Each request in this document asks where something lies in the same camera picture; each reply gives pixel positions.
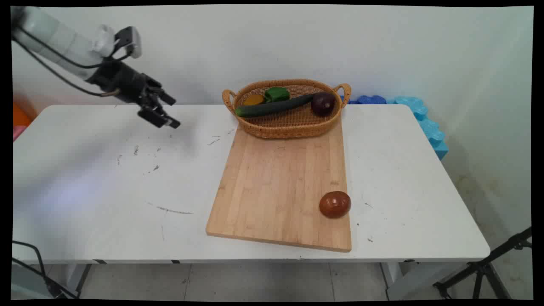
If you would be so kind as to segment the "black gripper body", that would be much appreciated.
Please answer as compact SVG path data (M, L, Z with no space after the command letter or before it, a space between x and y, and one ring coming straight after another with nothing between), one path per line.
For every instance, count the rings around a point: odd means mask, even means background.
M119 92L115 95L117 99L125 103L135 103L140 106L155 103L148 98L147 87L162 87L161 83L145 73L138 72L124 62L114 62L101 66L87 79L92 85L97 85L103 92Z

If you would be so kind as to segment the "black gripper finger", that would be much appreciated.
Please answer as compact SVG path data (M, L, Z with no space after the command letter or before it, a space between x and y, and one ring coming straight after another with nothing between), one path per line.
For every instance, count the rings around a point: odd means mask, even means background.
M179 120L169 116L163 108L160 107L148 107L141 106L141 109L137 112L138 116L145 121L149 122L157 128L168 126L173 129L177 129L181 123Z
M176 103L176 99L171 95L167 94L162 87L149 86L147 87L148 98L151 99L154 103L159 103L159 100L165 102L169 106L172 106Z

